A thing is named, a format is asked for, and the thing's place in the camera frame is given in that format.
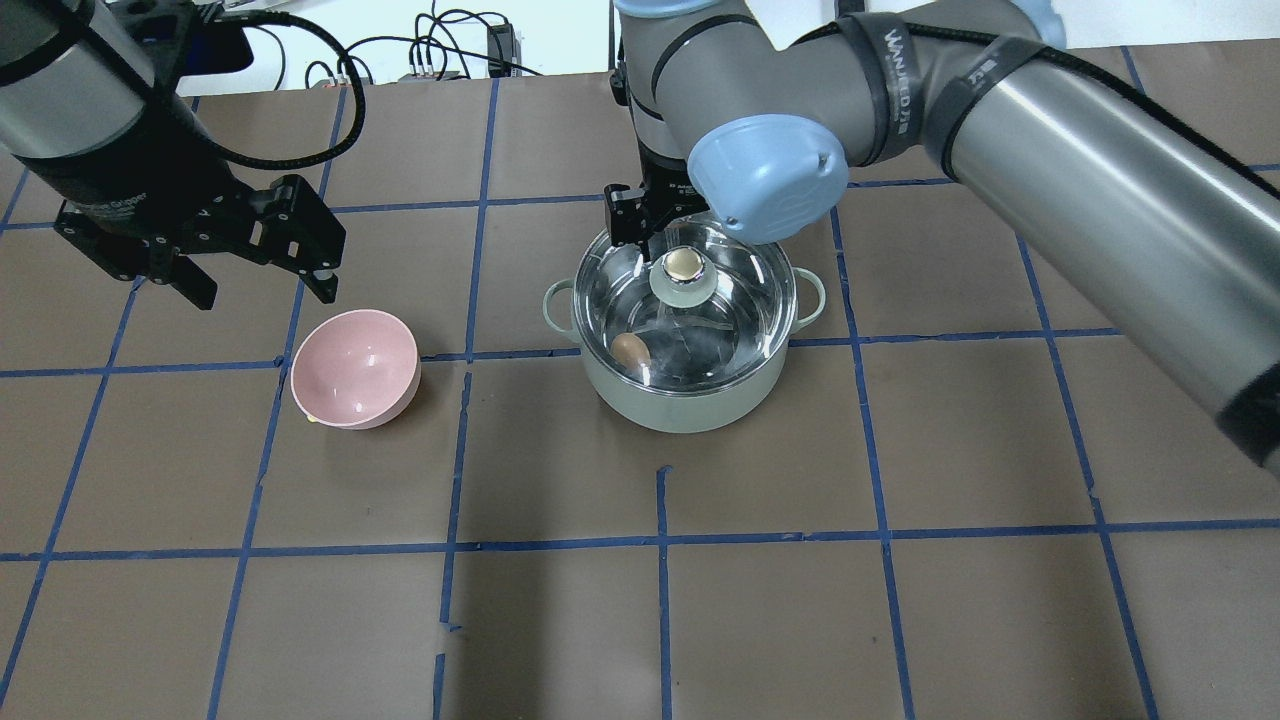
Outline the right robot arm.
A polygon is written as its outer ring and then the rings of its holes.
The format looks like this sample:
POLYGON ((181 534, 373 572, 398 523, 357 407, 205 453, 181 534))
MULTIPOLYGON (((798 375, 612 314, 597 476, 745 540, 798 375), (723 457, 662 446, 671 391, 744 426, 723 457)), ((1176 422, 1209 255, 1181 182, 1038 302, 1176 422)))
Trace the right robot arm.
POLYGON ((648 170, 628 241, 692 211, 778 243, 856 168, 923 147, 1277 471, 1277 190, 1062 49, 1050 1, 840 6, 776 49, 742 1, 617 1, 614 95, 648 170))

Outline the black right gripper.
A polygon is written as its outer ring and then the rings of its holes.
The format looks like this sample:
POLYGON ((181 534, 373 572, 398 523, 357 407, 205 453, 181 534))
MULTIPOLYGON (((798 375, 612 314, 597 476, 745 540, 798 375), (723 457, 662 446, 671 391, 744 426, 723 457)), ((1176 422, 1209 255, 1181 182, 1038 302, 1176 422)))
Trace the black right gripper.
POLYGON ((652 150, 641 150, 639 160, 639 186, 611 183, 603 190, 605 232, 612 247, 634 245, 649 261, 654 234, 680 218, 708 211, 709 205, 694 187, 686 161, 652 150))

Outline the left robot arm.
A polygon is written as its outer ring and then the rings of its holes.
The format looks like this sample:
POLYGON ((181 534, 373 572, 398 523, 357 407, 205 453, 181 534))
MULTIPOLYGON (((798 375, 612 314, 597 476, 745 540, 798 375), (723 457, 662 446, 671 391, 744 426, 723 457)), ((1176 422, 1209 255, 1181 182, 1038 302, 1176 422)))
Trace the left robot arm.
POLYGON ((177 92, 188 76, 250 68, 246 32, 269 26, 340 49, 310 20, 219 1, 3 4, 3 151, 61 197, 55 231, 106 274, 209 310, 218 283, 195 258, 230 254, 335 300, 346 229, 301 170, 355 145, 364 90, 342 141, 285 160, 221 146, 177 92))

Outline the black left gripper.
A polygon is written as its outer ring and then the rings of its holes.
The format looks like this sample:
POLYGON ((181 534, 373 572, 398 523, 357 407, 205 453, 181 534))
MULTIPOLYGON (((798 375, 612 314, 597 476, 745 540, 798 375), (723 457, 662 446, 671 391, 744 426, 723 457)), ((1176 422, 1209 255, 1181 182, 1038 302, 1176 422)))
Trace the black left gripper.
POLYGON ((52 160, 63 197, 55 231, 118 279, 151 277, 209 311, 218 283, 191 256, 227 252, 300 275, 320 304, 334 304, 346 228, 301 174, 265 190, 215 158, 172 164, 118 152, 52 160))

